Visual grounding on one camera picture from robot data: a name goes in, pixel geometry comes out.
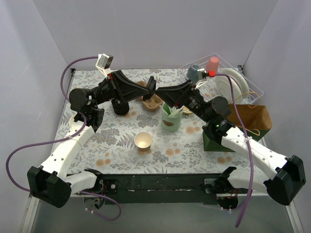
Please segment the brown paper coffee cup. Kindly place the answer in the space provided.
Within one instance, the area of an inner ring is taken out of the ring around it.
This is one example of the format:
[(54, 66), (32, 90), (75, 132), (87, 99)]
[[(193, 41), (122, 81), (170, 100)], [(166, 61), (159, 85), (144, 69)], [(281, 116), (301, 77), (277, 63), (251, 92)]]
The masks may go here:
[(148, 132), (139, 132), (134, 138), (134, 143), (139, 151), (148, 151), (152, 144), (152, 136)]

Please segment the green paper bag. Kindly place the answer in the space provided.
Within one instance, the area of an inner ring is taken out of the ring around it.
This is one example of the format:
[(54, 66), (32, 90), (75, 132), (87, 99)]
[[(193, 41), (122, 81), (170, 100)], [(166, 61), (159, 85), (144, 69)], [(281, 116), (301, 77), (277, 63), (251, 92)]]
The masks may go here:
[[(238, 104), (237, 109), (246, 127), (247, 135), (254, 140), (261, 140), (272, 128), (271, 118), (266, 106)], [(233, 150), (208, 139), (205, 133), (203, 133), (203, 147), (204, 151), (233, 152)]]

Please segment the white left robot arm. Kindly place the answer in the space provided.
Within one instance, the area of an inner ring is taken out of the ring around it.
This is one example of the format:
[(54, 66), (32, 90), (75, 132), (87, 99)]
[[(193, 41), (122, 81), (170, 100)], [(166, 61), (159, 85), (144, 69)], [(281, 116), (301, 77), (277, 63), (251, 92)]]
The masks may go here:
[(97, 171), (83, 171), (68, 175), (69, 167), (84, 144), (96, 133), (104, 118), (104, 109), (98, 107), (113, 101), (117, 113), (124, 114), (128, 102), (142, 97), (147, 100), (156, 88), (150, 77), (146, 86), (129, 80), (121, 70), (106, 75), (97, 87), (75, 88), (69, 94), (70, 108), (76, 111), (66, 137), (39, 166), (27, 172), (31, 195), (57, 208), (63, 207), (71, 194), (89, 190), (99, 194), (103, 181)]

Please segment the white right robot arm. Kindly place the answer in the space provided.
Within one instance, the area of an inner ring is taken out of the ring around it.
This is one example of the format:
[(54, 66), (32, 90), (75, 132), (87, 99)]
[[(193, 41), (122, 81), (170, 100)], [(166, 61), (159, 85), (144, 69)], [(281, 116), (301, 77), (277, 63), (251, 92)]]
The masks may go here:
[(210, 140), (249, 159), (263, 172), (255, 175), (254, 171), (238, 172), (237, 168), (229, 167), (211, 184), (216, 192), (231, 193), (240, 188), (256, 190), (288, 206), (306, 183), (303, 161), (299, 157), (287, 157), (270, 150), (226, 119), (231, 113), (226, 98), (217, 96), (205, 101), (189, 81), (159, 87), (155, 94), (170, 107), (186, 106), (206, 123), (203, 131)]

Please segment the blue yellow patterned bowl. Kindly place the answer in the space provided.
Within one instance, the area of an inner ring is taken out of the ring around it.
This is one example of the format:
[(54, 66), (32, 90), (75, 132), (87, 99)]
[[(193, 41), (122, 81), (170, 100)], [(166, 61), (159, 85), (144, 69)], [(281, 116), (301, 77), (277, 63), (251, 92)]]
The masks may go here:
[(184, 114), (192, 114), (192, 111), (190, 111), (187, 107), (183, 107), (183, 113)]

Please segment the paper wrapped straw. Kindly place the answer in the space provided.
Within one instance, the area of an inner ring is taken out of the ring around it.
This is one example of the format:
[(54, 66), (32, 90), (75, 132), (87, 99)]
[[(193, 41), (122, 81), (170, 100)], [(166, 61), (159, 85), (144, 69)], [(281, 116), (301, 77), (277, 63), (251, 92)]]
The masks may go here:
[(171, 109), (171, 113), (168, 115), (168, 117), (176, 117), (176, 116), (180, 115), (181, 113), (183, 113), (183, 109), (182, 108)]

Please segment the brown cardboard cup carrier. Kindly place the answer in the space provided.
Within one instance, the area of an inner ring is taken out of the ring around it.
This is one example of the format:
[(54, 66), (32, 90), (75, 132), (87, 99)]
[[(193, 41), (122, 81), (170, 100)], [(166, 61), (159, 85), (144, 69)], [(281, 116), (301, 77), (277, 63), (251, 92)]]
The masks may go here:
[(136, 100), (140, 101), (143, 107), (151, 112), (158, 110), (163, 104), (163, 100), (156, 94), (153, 94), (152, 97), (146, 101), (143, 100), (143, 97), (138, 97)]

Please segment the stack of black lids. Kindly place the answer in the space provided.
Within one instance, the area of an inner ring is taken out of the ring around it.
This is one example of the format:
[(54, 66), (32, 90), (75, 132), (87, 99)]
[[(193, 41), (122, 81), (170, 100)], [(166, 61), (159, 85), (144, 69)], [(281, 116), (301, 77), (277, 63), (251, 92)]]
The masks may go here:
[(127, 102), (125, 103), (118, 103), (116, 100), (111, 100), (111, 104), (113, 107), (113, 110), (115, 114), (119, 116), (124, 116), (129, 112), (129, 104)]

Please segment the teal mug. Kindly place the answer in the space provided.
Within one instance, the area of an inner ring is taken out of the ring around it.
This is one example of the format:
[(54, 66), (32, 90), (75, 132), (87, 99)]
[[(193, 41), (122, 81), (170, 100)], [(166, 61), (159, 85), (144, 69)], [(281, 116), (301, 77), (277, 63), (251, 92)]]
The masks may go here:
[(187, 71), (187, 78), (191, 80), (193, 83), (197, 83), (198, 81), (198, 73), (201, 67), (198, 64), (192, 64)]

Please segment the green straw holder cup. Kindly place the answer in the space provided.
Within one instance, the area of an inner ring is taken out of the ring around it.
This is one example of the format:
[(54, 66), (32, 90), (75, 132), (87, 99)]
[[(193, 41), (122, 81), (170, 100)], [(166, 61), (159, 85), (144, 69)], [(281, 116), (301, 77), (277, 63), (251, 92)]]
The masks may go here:
[(180, 128), (182, 113), (176, 117), (168, 117), (170, 114), (169, 106), (166, 103), (162, 105), (161, 127), (167, 132), (176, 132)]

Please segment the white plate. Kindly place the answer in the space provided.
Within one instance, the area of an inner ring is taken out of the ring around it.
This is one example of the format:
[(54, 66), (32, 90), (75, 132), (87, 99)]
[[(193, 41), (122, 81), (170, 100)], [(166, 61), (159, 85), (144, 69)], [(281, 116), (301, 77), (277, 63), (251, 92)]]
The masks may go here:
[[(239, 86), (236, 84), (234, 79), (230, 78), (232, 82), (233, 94), (235, 98), (238, 98), (242, 93)], [(225, 97), (229, 102), (232, 102), (232, 95), (231, 95), (231, 86), (229, 80), (226, 76), (216, 76), (215, 83), (218, 92), (221, 96)]]
[(233, 68), (224, 68), (223, 73), (226, 75), (229, 75), (232, 79), (234, 79), (234, 81), (236, 82), (236, 84), (239, 86), (241, 90), (243, 99), (246, 99), (249, 97), (250, 89), (243, 75), (241, 75), (237, 70)]

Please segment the pink plastic cup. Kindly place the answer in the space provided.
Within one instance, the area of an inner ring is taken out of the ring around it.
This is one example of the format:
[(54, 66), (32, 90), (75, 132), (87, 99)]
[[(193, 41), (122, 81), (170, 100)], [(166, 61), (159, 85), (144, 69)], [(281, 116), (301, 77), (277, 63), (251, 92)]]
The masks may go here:
[(207, 62), (206, 65), (206, 71), (213, 71), (215, 73), (218, 72), (218, 68), (219, 68), (219, 58), (218, 57), (210, 57), (209, 61)]

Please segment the stack of brown paper cups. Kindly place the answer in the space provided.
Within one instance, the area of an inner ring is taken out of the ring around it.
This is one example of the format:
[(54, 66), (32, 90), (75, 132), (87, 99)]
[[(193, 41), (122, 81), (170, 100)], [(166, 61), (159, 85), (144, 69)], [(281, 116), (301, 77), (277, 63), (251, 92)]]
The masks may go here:
[(72, 127), (75, 124), (76, 114), (73, 114), (69, 119), (69, 126)]

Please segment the floral tablecloth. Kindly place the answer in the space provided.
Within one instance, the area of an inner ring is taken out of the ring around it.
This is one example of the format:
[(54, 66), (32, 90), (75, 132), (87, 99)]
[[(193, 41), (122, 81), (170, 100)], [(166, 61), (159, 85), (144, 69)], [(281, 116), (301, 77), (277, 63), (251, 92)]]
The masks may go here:
[(77, 173), (94, 168), (102, 173), (221, 173), (229, 166), (249, 168), (247, 159), (216, 148), (203, 137), (203, 121), (184, 114), (177, 131), (163, 129), (161, 109), (148, 110), (140, 100), (129, 104), (124, 116), (115, 114), (110, 102), (103, 103), (100, 128), (85, 143), (70, 165)]

